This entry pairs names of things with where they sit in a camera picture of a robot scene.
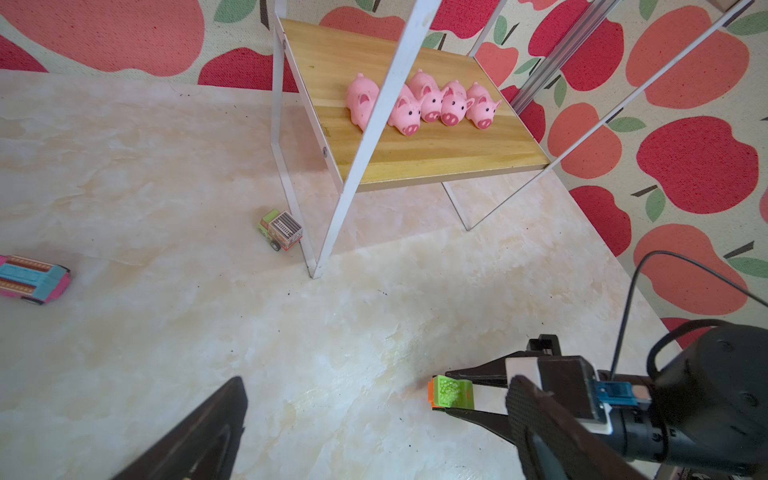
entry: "red apple print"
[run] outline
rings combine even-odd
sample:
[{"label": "red apple print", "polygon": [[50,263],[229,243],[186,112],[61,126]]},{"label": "red apple print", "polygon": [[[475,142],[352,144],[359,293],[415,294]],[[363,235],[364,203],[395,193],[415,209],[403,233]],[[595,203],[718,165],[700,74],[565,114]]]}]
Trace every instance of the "red apple print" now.
[{"label": "red apple print", "polygon": [[[678,326],[683,325],[684,323],[690,322],[690,320],[681,319],[681,318],[663,318],[661,319],[661,322],[671,332],[672,330],[676,329]],[[690,346],[691,343],[695,342],[700,336],[702,336],[704,333],[707,333],[707,330],[711,330],[711,329],[712,327],[706,327],[703,329],[698,329],[698,330],[694,330],[693,332],[686,333],[685,335],[677,339],[677,343],[680,345],[681,349],[686,349],[688,348],[688,346]]]},{"label": "red apple print", "polygon": [[88,67],[158,77],[187,70],[205,35],[197,0],[3,0],[0,15],[32,41]]},{"label": "red apple print", "polygon": [[541,143],[541,139],[544,138],[544,133],[547,131],[547,118],[544,115],[544,107],[532,101],[523,110],[520,115],[520,120],[531,132],[533,138]]},{"label": "red apple print", "polygon": [[520,3],[532,3],[535,11],[546,10],[555,4],[557,0],[518,0]]},{"label": "red apple print", "polygon": [[0,68],[3,70],[48,71],[21,47],[0,36]]},{"label": "red apple print", "polygon": [[499,48],[491,42],[480,45],[475,56],[497,87],[504,83],[518,64],[517,48]]},{"label": "red apple print", "polygon": [[509,103],[512,103],[515,97],[518,96],[518,93],[520,93],[520,89],[515,87],[514,85],[502,90],[502,95],[504,96],[504,98],[507,99]]},{"label": "red apple print", "polygon": [[[283,90],[298,92],[288,61],[283,65]],[[272,90],[272,55],[235,48],[206,63],[197,84]]]},{"label": "red apple print", "polygon": [[491,19],[498,0],[442,0],[430,30],[450,30],[459,38],[472,38]]},{"label": "red apple print", "polygon": [[546,57],[552,53],[555,45],[563,39],[588,6],[587,0],[565,0],[554,7],[533,32],[528,43],[528,53],[532,57]]},{"label": "red apple print", "polygon": [[603,187],[586,185],[571,190],[571,196],[614,257],[621,255],[632,241],[632,223],[627,212],[616,206],[614,195]]},{"label": "red apple print", "polygon": [[[717,256],[709,237],[695,227],[670,223],[646,233],[634,249],[635,266],[653,250],[680,253],[746,289],[741,276]],[[658,296],[697,315],[726,315],[746,303],[746,295],[739,290],[675,257],[651,257],[642,273],[648,277]]]},{"label": "red apple print", "polygon": [[[627,80],[635,87],[683,51],[712,25],[707,11],[687,6],[656,20],[640,36],[627,60]],[[738,38],[716,30],[645,90],[648,103],[693,108],[725,95],[744,76],[750,52]]]},{"label": "red apple print", "polygon": [[[589,104],[575,104],[563,110],[549,129],[547,146],[556,157],[563,154],[600,118]],[[560,165],[566,173],[579,178],[596,178],[605,175],[621,159],[621,141],[608,127],[598,128],[576,147]]]},{"label": "red apple print", "polygon": [[560,70],[574,90],[590,91],[614,74],[622,57],[624,29],[618,23],[603,20]]},{"label": "red apple print", "polygon": [[328,12],[320,24],[323,27],[398,41],[406,21],[400,17],[374,17],[354,7],[338,7]]},{"label": "red apple print", "polygon": [[760,216],[768,223],[768,188],[760,199]]},{"label": "red apple print", "polygon": [[681,118],[658,128],[640,145],[637,165],[692,214],[736,206],[755,190],[759,169],[757,151],[715,117]]}]

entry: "pink toy car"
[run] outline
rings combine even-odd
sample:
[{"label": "pink toy car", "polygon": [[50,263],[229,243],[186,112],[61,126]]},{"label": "pink toy car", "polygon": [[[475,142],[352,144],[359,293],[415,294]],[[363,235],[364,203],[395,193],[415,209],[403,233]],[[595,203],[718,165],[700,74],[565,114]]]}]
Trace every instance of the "pink toy car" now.
[{"label": "pink toy car", "polygon": [[60,297],[70,280],[69,269],[61,265],[0,255],[0,295],[42,305]]}]

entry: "marble surface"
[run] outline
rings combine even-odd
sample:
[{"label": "marble surface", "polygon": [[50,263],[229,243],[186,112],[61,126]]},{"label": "marble surface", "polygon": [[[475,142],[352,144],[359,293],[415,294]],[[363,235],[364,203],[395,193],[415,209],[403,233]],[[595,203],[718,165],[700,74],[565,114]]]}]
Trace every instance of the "marble surface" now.
[{"label": "marble surface", "polygon": [[[439,184],[360,194],[310,280],[255,228],[286,207],[269,124],[263,92],[0,71],[0,252],[74,273],[47,306],[0,298],[0,477],[110,478],[239,375],[234,478],[521,478],[430,411],[430,376],[540,333],[609,367],[629,279],[554,175],[470,233]],[[320,238],[335,199],[295,104],[283,131]],[[640,373],[666,330],[635,299]]]}]

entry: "apple pattern wallpaper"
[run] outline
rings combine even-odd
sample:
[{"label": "apple pattern wallpaper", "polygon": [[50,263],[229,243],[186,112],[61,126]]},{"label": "apple pattern wallpaper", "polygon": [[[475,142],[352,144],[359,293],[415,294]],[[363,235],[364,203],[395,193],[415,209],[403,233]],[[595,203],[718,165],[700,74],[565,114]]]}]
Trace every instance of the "apple pattern wallpaper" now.
[{"label": "apple pattern wallpaper", "polygon": [[[579,5],[558,3],[539,25],[570,21]],[[621,2],[521,119],[558,157],[721,15],[704,0]],[[528,53],[546,55],[542,45],[535,32]],[[766,46],[768,0],[756,0],[556,168],[627,272],[672,250],[768,296]],[[639,287],[670,329],[710,317],[768,326],[764,307],[682,260],[649,260]]]},{"label": "apple pattern wallpaper", "polygon": [[[426,48],[465,55],[494,0],[443,0]],[[412,0],[292,0],[289,16],[396,40]],[[508,100],[588,0],[508,0],[477,59]],[[272,88],[273,0],[3,0],[0,68]],[[720,15],[705,0],[624,0],[523,112],[555,158]],[[768,296],[768,0],[756,0],[591,135],[558,176],[624,268],[688,255]],[[283,88],[297,91],[286,63]],[[680,260],[639,287],[669,328],[766,326],[736,290]]]}]

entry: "black cable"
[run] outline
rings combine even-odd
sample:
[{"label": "black cable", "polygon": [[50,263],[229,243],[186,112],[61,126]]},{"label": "black cable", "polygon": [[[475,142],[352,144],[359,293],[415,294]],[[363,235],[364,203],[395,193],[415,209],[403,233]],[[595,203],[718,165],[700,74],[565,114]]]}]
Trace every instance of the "black cable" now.
[{"label": "black cable", "polygon": [[672,340],[679,339],[686,333],[691,333],[694,330],[703,329],[707,326],[725,325],[732,324],[731,322],[726,322],[725,320],[720,319],[691,320],[689,322],[685,322],[684,324],[678,326],[676,329],[670,331],[667,335],[661,337],[661,340],[656,342],[656,345],[650,348],[650,352],[648,352],[648,358],[645,360],[645,369],[648,372],[650,379],[655,381],[656,377],[659,376],[659,370],[656,368],[656,355],[658,355],[661,349],[667,346],[667,344],[671,343]]},{"label": "black cable", "polygon": [[744,295],[747,295],[752,300],[755,300],[758,303],[761,303],[764,306],[768,307],[768,302],[766,302],[765,300],[751,293],[749,290],[742,288],[740,285],[737,285],[734,282],[728,280],[726,277],[720,275],[718,272],[712,270],[708,266],[698,263],[696,260],[692,260],[686,256],[680,255],[679,253],[668,252],[666,250],[654,250],[652,252],[648,252],[646,256],[643,257],[642,260],[640,260],[640,263],[637,265],[637,269],[634,271],[634,274],[632,275],[632,281],[629,282],[629,293],[627,294],[627,304],[624,305],[624,315],[621,317],[621,327],[619,327],[619,338],[616,340],[616,349],[614,350],[614,360],[611,363],[611,375],[609,377],[609,380],[611,381],[614,379],[614,376],[616,375],[616,367],[618,366],[618,363],[619,363],[619,355],[621,354],[621,344],[624,342],[624,331],[627,329],[627,321],[629,320],[629,309],[632,306],[632,296],[634,295],[634,286],[637,283],[637,278],[640,276],[640,270],[642,270],[645,262],[647,262],[648,259],[651,258],[653,255],[658,255],[658,254],[669,255],[671,257],[676,257],[681,260],[685,260],[688,263],[692,263],[693,265],[698,266],[702,270],[706,270],[707,272],[712,273],[714,276],[721,279],[723,282],[727,283],[728,285],[731,285],[736,290],[739,290]]}]

